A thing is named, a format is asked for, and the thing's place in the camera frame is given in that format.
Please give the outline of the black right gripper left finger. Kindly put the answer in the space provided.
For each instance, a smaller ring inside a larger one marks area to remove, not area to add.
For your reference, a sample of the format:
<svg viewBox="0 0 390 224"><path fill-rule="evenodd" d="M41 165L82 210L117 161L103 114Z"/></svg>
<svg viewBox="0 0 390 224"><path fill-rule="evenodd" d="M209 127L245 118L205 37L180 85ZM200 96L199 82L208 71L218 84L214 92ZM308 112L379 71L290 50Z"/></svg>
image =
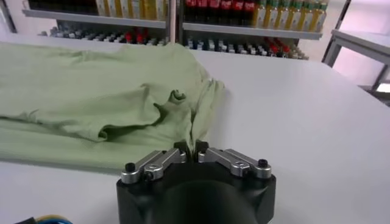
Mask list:
<svg viewBox="0 0 390 224"><path fill-rule="evenodd" d="M190 158L191 152L187 143L175 142L169 150L154 150L136 163L127 163L121 172L121 182L135 184L140 181L159 180L171 164L186 163Z"/></svg>

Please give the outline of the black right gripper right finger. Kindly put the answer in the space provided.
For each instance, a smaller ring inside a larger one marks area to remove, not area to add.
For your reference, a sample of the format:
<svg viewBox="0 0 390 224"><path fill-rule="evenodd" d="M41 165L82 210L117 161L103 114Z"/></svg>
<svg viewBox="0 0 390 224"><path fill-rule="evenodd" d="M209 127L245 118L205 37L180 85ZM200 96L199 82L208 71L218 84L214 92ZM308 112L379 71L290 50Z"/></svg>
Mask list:
<svg viewBox="0 0 390 224"><path fill-rule="evenodd" d="M233 149L216 149L205 141L196 142L194 157L199 163L218 163L240 178L248 174L258 179L272 176L272 168L266 159L255 160Z"/></svg>

